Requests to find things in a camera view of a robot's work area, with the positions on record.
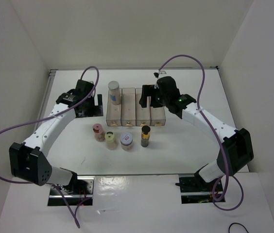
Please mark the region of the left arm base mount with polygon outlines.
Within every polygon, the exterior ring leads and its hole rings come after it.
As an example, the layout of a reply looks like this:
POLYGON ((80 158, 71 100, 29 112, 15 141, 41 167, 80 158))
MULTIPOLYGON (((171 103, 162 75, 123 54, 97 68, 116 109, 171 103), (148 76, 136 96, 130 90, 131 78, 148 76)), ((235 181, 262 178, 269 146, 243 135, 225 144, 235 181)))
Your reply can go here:
MULTIPOLYGON (((66 198, 70 206, 92 206, 93 204, 93 191, 94 191, 94 176, 78 176, 78 185, 73 189, 67 189, 60 186, 60 191, 66 198)), ((54 188, 50 188, 48 206, 65 206, 65 202, 60 192, 54 188)))

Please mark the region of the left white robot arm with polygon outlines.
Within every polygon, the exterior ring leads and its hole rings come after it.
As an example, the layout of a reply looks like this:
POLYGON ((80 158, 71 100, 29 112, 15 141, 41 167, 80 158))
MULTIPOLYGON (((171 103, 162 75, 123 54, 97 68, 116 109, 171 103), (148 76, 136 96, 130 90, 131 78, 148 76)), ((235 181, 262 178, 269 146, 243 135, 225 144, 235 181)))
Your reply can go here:
POLYGON ((79 79, 74 89, 58 97, 49 120, 44 121, 21 144, 13 143, 10 146, 9 157, 13 176, 39 186, 56 184, 67 194, 77 191, 81 185, 77 180, 77 173, 52 166, 47 156, 58 136, 71 121, 103 115, 102 95, 98 95, 96 105, 93 87, 94 83, 79 79))

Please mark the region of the pink-lid spice jar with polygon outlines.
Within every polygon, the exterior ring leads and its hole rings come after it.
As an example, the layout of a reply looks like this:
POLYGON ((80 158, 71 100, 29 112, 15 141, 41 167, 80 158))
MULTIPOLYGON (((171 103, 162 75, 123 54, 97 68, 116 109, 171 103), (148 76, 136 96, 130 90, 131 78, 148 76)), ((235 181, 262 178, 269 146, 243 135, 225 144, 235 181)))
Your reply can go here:
POLYGON ((92 129, 93 129, 93 132, 94 132, 95 139, 99 142, 104 141, 105 133, 104 133, 104 130, 103 130, 101 124, 99 124, 99 123, 94 124, 92 129))

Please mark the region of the tall silver-lid blue-label spice jar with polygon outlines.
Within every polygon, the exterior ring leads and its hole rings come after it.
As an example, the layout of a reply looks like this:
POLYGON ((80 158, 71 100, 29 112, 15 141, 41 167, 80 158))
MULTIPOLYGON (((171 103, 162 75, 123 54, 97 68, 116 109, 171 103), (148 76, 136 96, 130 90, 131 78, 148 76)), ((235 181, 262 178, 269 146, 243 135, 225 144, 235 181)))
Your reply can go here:
POLYGON ((108 84, 109 99, 113 105, 119 105, 121 103, 120 85, 117 81, 111 81, 108 84))

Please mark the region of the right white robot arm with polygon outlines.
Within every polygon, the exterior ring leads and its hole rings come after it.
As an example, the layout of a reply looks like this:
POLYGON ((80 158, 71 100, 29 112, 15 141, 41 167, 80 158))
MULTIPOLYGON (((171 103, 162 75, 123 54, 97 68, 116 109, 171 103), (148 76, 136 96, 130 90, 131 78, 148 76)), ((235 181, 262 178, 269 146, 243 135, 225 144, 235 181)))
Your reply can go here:
POLYGON ((195 173, 194 185, 200 191, 207 190, 216 178, 235 175, 254 158, 251 136, 245 128, 229 126, 199 107, 195 98, 180 93, 171 76, 159 78, 156 84, 143 85, 139 104, 143 108, 166 107, 219 144, 217 159, 195 173))

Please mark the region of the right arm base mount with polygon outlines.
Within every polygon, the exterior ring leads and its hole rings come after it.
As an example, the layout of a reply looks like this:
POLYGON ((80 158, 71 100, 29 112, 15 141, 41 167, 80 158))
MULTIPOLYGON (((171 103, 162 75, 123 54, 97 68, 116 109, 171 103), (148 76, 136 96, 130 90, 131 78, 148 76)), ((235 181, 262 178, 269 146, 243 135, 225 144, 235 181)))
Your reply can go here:
POLYGON ((179 187, 181 203, 211 203, 213 201, 212 189, 215 181, 198 183, 193 175, 179 175, 175 185, 179 187))

